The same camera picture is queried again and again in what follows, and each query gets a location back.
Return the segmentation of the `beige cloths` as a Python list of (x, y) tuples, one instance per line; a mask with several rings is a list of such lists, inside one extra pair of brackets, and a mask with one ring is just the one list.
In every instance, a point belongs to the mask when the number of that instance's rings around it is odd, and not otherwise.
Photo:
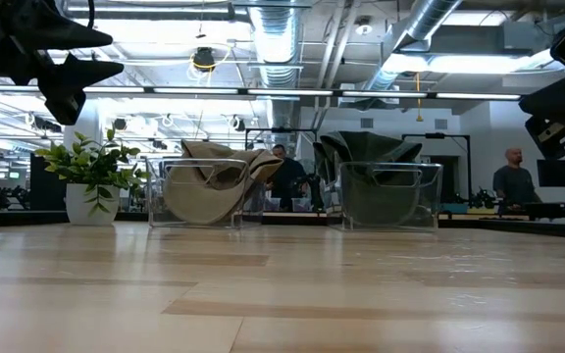
[(247, 186), (244, 166), (204, 164), (170, 167), (163, 186), (167, 208), (189, 224), (226, 221), (238, 209)]

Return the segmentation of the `beige baseball cap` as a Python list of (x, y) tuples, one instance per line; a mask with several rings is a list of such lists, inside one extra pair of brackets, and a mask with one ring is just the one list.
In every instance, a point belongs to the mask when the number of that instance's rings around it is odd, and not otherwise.
[(214, 142), (187, 140), (181, 147), (181, 160), (171, 169), (171, 180), (215, 191), (249, 193), (254, 182), (265, 182), (283, 163), (264, 149), (234, 150)]

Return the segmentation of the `black monitor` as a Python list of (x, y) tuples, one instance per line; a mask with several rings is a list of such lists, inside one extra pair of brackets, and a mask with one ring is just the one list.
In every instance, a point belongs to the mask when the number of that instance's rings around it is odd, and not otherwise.
[(565, 160), (537, 160), (540, 187), (565, 187)]

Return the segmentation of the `person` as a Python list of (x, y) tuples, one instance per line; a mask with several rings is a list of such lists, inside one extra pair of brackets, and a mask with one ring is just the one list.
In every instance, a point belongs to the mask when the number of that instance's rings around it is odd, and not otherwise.
[(292, 198), (295, 196), (293, 182), (299, 177), (304, 177), (306, 173), (299, 162), (286, 156), (283, 145), (275, 145), (272, 153), (282, 160), (282, 164), (267, 180), (266, 189), (271, 192), (273, 198), (280, 198), (280, 209), (282, 211), (291, 211)]
[(521, 148), (505, 151), (506, 165), (499, 168), (492, 177), (492, 188), (501, 199), (501, 205), (508, 210), (518, 211), (526, 204), (541, 203), (530, 172), (521, 166)]

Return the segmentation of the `black table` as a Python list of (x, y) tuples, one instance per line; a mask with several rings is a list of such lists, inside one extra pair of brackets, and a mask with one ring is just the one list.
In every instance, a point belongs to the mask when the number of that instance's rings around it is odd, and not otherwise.
[(565, 219), (565, 203), (529, 203), (524, 210), (531, 221), (536, 219)]

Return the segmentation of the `ceiling light fixture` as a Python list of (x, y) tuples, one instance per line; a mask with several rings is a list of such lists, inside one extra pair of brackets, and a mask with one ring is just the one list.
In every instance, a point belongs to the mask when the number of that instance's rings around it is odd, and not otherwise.
[(506, 75), (518, 72), (554, 70), (564, 67), (552, 59), (548, 50), (532, 56), (500, 55), (413, 55), (391, 54), (382, 65), (387, 73), (431, 72), (442, 74)]

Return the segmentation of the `black cabinet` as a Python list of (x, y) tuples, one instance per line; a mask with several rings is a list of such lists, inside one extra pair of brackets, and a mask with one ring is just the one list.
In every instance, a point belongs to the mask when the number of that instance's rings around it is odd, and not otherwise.
[(43, 157), (30, 155), (29, 204), (31, 211), (64, 211), (66, 183), (47, 172)]

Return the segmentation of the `green plant in white pot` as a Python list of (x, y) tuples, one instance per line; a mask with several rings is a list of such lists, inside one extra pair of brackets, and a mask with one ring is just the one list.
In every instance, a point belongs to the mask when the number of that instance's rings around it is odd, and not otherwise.
[(104, 142), (76, 132), (70, 147), (53, 143), (35, 151), (45, 160), (45, 171), (67, 184), (67, 216), (78, 226), (108, 226), (115, 220), (121, 192), (139, 188), (149, 177), (130, 162), (139, 153), (139, 149), (119, 143), (112, 127)]

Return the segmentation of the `clear plastic bin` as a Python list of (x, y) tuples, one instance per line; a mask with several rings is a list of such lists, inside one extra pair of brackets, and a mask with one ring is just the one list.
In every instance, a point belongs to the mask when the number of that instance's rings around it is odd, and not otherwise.
[(146, 168), (149, 178), (146, 183), (146, 202), (149, 224), (152, 227), (224, 227), (242, 228), (247, 222), (260, 222), (264, 213), (265, 190), (261, 182), (254, 182), (249, 193), (245, 193), (238, 209), (226, 221), (208, 226), (189, 224), (177, 218), (168, 208), (163, 197), (164, 181), (170, 167), (178, 165), (177, 158), (148, 158)]
[(344, 218), (341, 208), (340, 177), (328, 185), (324, 192), (326, 213), (333, 226), (348, 231), (433, 231), (437, 229), (440, 209), (440, 192), (443, 166), (440, 164), (411, 163), (422, 171), (419, 203), (412, 217), (395, 227), (351, 227)]

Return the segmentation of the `black frame stand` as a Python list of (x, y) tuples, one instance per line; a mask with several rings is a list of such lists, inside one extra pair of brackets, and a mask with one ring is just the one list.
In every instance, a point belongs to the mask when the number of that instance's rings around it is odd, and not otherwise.
[(249, 150), (249, 145), (256, 143), (255, 141), (258, 139), (255, 137), (254, 139), (249, 139), (249, 134), (253, 131), (262, 133), (262, 132), (269, 132), (270, 134), (294, 134), (294, 133), (303, 133), (303, 132), (310, 132), (313, 134), (312, 138), (308, 138), (309, 142), (314, 142), (318, 138), (318, 131), (316, 129), (311, 128), (293, 128), (293, 127), (253, 127), (253, 128), (246, 128), (244, 131), (244, 139), (243, 139), (243, 147), (245, 150)]
[(468, 204), (472, 205), (473, 199), (473, 183), (472, 183), (472, 152), (471, 152), (471, 136), (469, 134), (446, 134), (443, 132), (426, 132), (426, 133), (403, 133), (400, 135), (401, 139), (405, 140), (407, 137), (422, 137), (425, 139), (446, 139), (450, 138), (456, 143), (456, 138), (462, 138), (466, 142), (466, 163), (467, 163), (467, 195)]

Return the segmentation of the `silver spiral ceiling duct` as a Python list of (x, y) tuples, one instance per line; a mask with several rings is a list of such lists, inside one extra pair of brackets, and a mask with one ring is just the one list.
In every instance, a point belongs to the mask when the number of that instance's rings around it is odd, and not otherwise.
[(380, 46), (381, 59), (373, 73), (355, 87), (389, 91), (404, 73), (426, 69), (432, 37), (463, 0), (416, 0), (405, 19), (387, 27)]
[(294, 89), (300, 69), (301, 8), (298, 0), (256, 0), (248, 13), (262, 87)]

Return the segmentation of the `black table frame rail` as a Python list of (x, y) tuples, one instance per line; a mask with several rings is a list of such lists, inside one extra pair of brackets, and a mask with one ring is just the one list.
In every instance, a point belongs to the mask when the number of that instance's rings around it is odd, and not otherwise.
[[(65, 211), (6, 211), (0, 212), (0, 227), (38, 226), (62, 224), (69, 221)], [(264, 225), (277, 226), (311, 226), (321, 227), (330, 223), (326, 218), (315, 215), (284, 216), (277, 214), (263, 216), (260, 220)], [(528, 221), (504, 220), (439, 220), (439, 228), (470, 228), (497, 230), (517, 233), (531, 233), (548, 236), (565, 237), (565, 224), (536, 223)]]

